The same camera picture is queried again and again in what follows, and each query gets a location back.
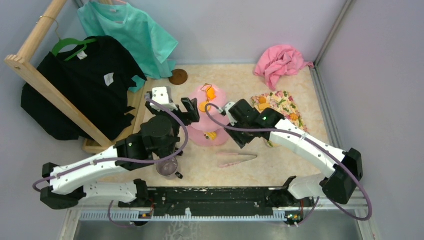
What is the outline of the orange round cookie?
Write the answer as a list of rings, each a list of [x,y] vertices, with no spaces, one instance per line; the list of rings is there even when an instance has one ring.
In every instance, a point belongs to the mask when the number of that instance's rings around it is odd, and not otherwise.
[[[210,111],[211,107],[208,105],[208,101],[203,101],[198,105],[198,110],[202,113],[205,113],[206,111]]]
[[[258,98],[258,103],[259,104],[266,104],[267,103],[267,99],[265,97],[263,97],[263,96],[260,96]]]

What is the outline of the orange pastry piece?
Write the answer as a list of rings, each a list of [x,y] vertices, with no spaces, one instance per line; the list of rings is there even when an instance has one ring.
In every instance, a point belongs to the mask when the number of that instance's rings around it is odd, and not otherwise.
[[[262,111],[264,111],[265,109],[267,109],[267,108],[270,108],[271,106],[270,106],[270,104],[269,103],[259,103],[258,104],[258,110],[260,111],[260,112],[262,112]]]

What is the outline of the pink three-tier cake stand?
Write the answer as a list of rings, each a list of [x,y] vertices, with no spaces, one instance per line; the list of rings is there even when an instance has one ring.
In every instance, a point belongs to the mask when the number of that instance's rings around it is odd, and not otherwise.
[[[212,103],[220,108],[224,107],[224,105],[228,102],[227,94],[224,90],[219,88],[214,84],[204,84],[195,89],[189,98],[196,98],[198,101],[198,105],[201,102],[207,101],[206,90],[209,86],[212,86],[215,89],[216,98],[209,103]],[[199,111],[200,122],[193,123],[187,127],[189,139],[196,145],[202,147],[213,147],[213,146],[221,146],[225,144],[230,136],[226,133],[223,127],[213,122],[206,112]],[[216,132],[217,137],[215,140],[206,139],[204,136],[204,132]]]

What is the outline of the yellow cake piece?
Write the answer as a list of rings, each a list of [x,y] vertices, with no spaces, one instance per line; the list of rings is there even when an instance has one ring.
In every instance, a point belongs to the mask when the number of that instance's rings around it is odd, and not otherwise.
[[[217,133],[215,131],[204,132],[204,136],[205,136],[206,139],[213,141],[217,138]]]

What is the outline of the floral serving tray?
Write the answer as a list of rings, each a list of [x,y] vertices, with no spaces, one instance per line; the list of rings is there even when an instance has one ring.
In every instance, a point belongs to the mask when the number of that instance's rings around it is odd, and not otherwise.
[[[260,95],[255,95],[250,98],[251,105],[256,108],[258,111],[258,98],[265,97],[267,99],[267,103],[270,104],[270,108],[284,115],[286,119],[288,119],[292,124],[294,124],[297,128],[300,128],[304,132],[308,132],[308,128],[305,125],[303,117],[299,112],[299,108],[296,105],[293,96],[286,90],[279,90],[269,93],[263,93]],[[293,121],[289,119],[289,115],[291,113],[295,113],[299,116],[297,121]]]

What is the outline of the brown round coaster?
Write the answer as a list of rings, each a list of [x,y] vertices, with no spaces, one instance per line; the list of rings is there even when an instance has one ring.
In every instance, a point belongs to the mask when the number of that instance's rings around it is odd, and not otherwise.
[[[188,73],[183,69],[174,69],[172,71],[172,76],[169,77],[168,80],[173,85],[182,85],[188,80]]]

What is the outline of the pink-tipped metal tongs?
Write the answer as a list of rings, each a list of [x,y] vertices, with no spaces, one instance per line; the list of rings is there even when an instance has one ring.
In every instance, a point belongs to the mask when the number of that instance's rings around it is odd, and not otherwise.
[[[249,162],[258,158],[257,154],[239,152],[218,152],[217,155],[225,159],[225,162],[218,166],[219,168],[236,166],[238,164]]]

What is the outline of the pink cloth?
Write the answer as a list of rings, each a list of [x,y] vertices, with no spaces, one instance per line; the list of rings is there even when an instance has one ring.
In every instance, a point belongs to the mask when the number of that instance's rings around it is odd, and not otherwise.
[[[264,84],[272,91],[282,76],[295,76],[305,67],[314,67],[314,63],[306,61],[295,47],[279,44],[264,51],[253,70],[255,76],[263,77]]]

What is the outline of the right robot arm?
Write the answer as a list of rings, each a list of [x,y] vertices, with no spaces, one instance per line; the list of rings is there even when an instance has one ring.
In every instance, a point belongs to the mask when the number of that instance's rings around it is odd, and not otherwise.
[[[357,185],[345,170],[358,181],[363,177],[362,155],[358,150],[345,151],[328,145],[295,126],[280,112],[272,108],[259,112],[244,99],[227,103],[223,112],[230,120],[225,130],[240,148],[254,138],[263,138],[290,149],[320,170],[316,175],[292,178],[281,193],[284,204],[295,206],[301,199],[322,196],[342,205],[349,202]]]

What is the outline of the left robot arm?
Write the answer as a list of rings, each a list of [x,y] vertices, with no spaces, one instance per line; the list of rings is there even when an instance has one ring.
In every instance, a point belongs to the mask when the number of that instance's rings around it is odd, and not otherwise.
[[[48,182],[48,186],[39,190],[40,201],[53,210],[104,201],[117,202],[121,208],[150,206],[151,197],[144,180],[107,183],[100,179],[167,163],[181,156],[188,141],[181,141],[180,131],[187,133],[189,125],[200,121],[197,99],[184,97],[181,102],[186,112],[147,97],[146,106],[153,118],[143,123],[138,133],[77,163],[66,166],[46,163],[42,181]]]

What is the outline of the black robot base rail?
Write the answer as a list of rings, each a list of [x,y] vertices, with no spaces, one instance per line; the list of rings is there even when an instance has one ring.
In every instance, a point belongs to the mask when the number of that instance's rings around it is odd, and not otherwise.
[[[285,207],[311,207],[308,197],[295,199],[285,187],[149,187],[141,199],[119,202],[120,208],[153,208],[155,217],[183,216],[190,209],[194,217],[271,216]]]

